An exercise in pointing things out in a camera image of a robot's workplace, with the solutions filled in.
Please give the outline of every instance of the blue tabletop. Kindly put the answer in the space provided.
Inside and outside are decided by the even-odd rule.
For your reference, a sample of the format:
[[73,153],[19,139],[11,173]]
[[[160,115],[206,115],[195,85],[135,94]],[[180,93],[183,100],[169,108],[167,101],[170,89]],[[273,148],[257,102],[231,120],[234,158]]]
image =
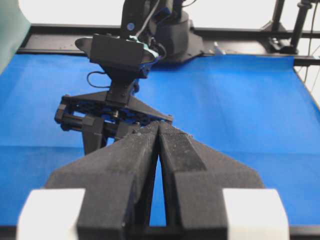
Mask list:
[[[291,57],[199,57],[154,67],[137,97],[173,125],[256,169],[276,188],[291,225],[320,224],[320,112]],[[78,132],[54,115],[65,94],[99,92],[86,75],[100,67],[79,56],[16,55],[0,75],[0,225],[15,225],[31,189],[84,155]],[[107,85],[105,76],[93,76]],[[160,165],[151,225],[165,225]]]

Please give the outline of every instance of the metal rod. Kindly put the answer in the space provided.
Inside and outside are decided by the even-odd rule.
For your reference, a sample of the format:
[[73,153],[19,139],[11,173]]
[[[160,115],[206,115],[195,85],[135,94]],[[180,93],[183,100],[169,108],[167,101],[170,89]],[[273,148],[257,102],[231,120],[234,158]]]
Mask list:
[[284,9],[285,0],[276,0],[275,8],[272,17],[272,28],[271,30],[278,31],[280,28],[280,19]]
[[294,51],[296,51],[298,48],[300,38],[302,37],[307,13],[308,13],[308,10],[312,8],[312,4],[310,3],[309,0],[301,0],[301,2],[298,3],[298,7],[300,9],[299,9],[298,17],[295,22],[293,35],[291,38],[291,45],[292,45]]

